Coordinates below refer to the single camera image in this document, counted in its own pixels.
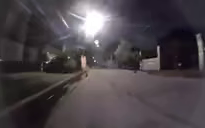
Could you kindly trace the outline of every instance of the white wall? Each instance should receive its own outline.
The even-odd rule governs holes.
[[[160,70],[160,47],[157,46],[157,57],[143,59],[141,62],[141,70]]]

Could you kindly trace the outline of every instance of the curb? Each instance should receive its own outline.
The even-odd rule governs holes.
[[[52,89],[54,89],[54,88],[56,88],[56,87],[58,87],[58,86],[60,86],[60,85],[67,85],[67,84],[69,84],[69,83],[74,83],[74,82],[76,82],[77,80],[81,79],[81,76],[82,76],[83,74],[85,74],[85,73],[86,73],[86,71],[79,72],[79,73],[77,73],[76,75],[71,76],[71,77],[68,78],[68,79],[64,79],[64,80],[59,81],[59,82],[57,82],[57,83],[55,83],[55,84],[52,84],[52,85],[49,86],[48,88],[45,88],[45,89],[43,89],[42,91],[40,91],[40,92],[38,92],[38,93],[36,93],[36,94],[33,94],[33,95],[31,95],[31,96],[29,96],[29,97],[27,97],[27,98],[25,98],[25,99],[23,99],[23,100],[21,100],[21,101],[15,103],[14,105],[11,105],[11,106],[6,107],[4,110],[0,111],[0,118],[3,117],[4,115],[8,114],[8,113],[13,112],[14,110],[16,110],[16,109],[18,109],[18,108],[20,108],[20,107],[22,107],[22,106],[24,106],[24,105],[26,105],[26,104],[28,104],[28,103],[34,101],[35,99],[39,98],[40,96],[46,94],[47,92],[51,91]]]

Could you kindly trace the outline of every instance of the night sky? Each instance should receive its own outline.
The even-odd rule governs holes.
[[[70,11],[84,16],[92,8],[111,16],[100,35],[105,44],[124,38],[150,49],[156,46],[157,38],[179,27],[191,27],[205,34],[205,0],[36,0],[35,4],[60,36],[69,30],[57,15],[58,11],[74,31],[81,21],[70,16]]]

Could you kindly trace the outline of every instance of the street light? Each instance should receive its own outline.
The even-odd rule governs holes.
[[[94,41],[94,44],[96,45],[96,47],[100,47],[100,44],[99,44],[99,41],[98,41],[98,40],[95,40],[95,41]]]
[[[104,26],[105,17],[96,12],[88,12],[84,21],[83,30],[86,36],[94,37]]]

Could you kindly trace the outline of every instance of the road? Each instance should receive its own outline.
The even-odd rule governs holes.
[[[205,128],[205,78],[90,70],[45,128]]]

